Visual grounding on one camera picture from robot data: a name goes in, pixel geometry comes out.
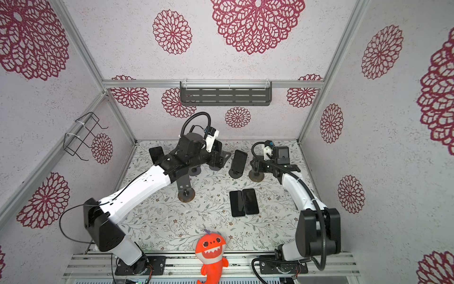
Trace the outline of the blue phone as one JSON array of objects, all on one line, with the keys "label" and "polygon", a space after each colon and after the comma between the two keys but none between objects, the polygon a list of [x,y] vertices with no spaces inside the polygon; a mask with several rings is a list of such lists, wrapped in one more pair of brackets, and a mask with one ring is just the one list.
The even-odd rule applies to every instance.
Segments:
[{"label": "blue phone", "polygon": [[243,189],[242,198],[247,215],[256,215],[260,213],[255,189]]}]

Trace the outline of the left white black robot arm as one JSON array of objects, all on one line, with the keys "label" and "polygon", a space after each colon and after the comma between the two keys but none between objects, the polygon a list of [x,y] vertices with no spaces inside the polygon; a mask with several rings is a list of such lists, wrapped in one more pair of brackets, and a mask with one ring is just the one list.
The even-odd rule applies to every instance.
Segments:
[{"label": "left white black robot arm", "polygon": [[93,198],[83,204],[84,227],[102,252],[112,253],[127,266],[141,273],[148,259],[140,247],[119,228],[119,223],[137,205],[162,188],[178,181],[197,167],[207,164],[221,169],[228,153],[222,151],[219,132],[209,130],[181,135],[177,146],[168,154],[161,147],[150,149],[151,168],[127,186],[100,201]]}]

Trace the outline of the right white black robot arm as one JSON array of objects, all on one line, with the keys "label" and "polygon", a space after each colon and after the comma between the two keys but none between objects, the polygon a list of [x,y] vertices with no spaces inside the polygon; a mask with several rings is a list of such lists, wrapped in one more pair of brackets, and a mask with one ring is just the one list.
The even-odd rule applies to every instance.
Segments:
[{"label": "right white black robot arm", "polygon": [[272,174],[290,194],[299,210],[294,240],[279,245],[274,253],[281,262],[312,261],[323,271],[327,257],[341,250],[341,217],[335,208],[328,208],[309,188],[296,164],[290,163],[287,146],[272,141],[256,142],[251,148],[252,174]]}]

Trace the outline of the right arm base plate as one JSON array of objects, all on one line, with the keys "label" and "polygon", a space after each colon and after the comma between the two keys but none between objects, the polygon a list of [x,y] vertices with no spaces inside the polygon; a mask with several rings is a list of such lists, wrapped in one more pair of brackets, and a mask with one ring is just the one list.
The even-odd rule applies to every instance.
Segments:
[{"label": "right arm base plate", "polygon": [[305,262],[286,262],[266,255],[259,257],[259,267],[260,273],[264,275],[299,275],[309,272]]}]

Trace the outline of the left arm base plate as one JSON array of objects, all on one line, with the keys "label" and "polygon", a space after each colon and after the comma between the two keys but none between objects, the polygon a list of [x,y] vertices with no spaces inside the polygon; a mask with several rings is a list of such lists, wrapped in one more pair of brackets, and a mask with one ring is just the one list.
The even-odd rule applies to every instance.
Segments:
[{"label": "left arm base plate", "polygon": [[162,275],[166,265],[165,256],[141,257],[133,265],[127,265],[123,260],[119,260],[115,269],[115,276],[145,276]]}]

